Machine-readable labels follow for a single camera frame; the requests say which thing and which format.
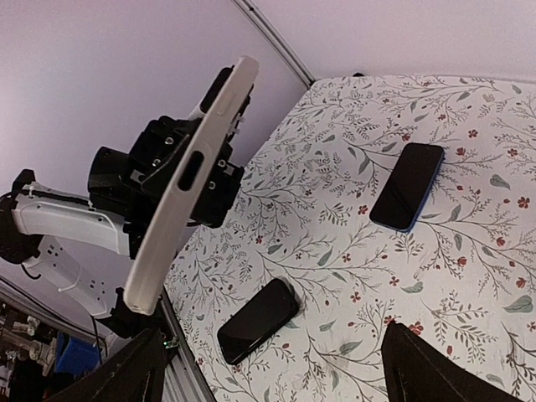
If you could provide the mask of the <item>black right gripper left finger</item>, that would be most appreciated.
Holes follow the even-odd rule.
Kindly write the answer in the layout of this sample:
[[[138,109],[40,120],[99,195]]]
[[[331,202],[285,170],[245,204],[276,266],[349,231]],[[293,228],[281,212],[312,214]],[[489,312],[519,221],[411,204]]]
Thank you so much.
[[[139,333],[96,371],[50,401],[115,402],[162,399],[166,349],[158,328]]]

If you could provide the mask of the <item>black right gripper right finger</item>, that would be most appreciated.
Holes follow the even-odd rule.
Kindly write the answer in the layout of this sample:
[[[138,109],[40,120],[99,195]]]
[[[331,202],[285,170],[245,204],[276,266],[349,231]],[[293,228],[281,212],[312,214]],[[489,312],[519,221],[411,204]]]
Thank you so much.
[[[390,401],[516,400],[450,361],[401,323],[387,326],[381,356]]]

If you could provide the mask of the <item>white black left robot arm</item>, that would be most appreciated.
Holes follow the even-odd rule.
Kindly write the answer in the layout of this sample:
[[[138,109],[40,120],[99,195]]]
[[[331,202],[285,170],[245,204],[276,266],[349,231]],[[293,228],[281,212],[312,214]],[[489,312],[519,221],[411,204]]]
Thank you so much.
[[[129,152],[103,147],[96,153],[87,197],[46,188],[23,170],[1,198],[1,257],[50,282],[99,321],[152,316],[181,233],[219,227],[235,201],[244,171],[229,159],[239,123],[207,116],[150,121]],[[124,286],[108,290],[62,250],[62,239],[129,257]]]

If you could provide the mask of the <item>beige phone case with ring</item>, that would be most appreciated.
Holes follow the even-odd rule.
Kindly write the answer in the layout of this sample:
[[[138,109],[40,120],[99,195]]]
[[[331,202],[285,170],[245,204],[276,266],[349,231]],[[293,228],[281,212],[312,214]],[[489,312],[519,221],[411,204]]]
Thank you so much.
[[[178,241],[259,68],[256,59],[239,58],[167,182],[126,280],[123,299],[133,312],[153,314]]]

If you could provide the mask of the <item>left arm base with board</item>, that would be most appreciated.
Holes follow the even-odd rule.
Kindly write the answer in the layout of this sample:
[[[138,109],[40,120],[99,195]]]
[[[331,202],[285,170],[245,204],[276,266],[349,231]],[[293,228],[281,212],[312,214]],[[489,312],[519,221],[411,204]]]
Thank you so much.
[[[111,309],[110,315],[105,318],[97,319],[96,321],[110,329],[115,335],[120,338],[128,339],[135,338],[140,332],[145,329],[158,328],[163,335],[164,340],[172,337],[170,327],[164,316],[164,311],[160,304],[157,304],[152,315],[133,312],[123,301],[124,289],[117,287],[116,304]]]

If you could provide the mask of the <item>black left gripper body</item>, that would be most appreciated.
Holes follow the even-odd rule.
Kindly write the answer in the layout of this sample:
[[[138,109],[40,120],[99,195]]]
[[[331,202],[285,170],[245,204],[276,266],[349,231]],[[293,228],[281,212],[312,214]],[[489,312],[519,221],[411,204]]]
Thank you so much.
[[[128,153],[121,181],[158,205],[200,122],[199,118],[189,121],[169,116],[150,121]],[[190,215],[190,226],[220,227],[235,201],[245,170],[229,161],[233,137],[230,134],[223,141]]]

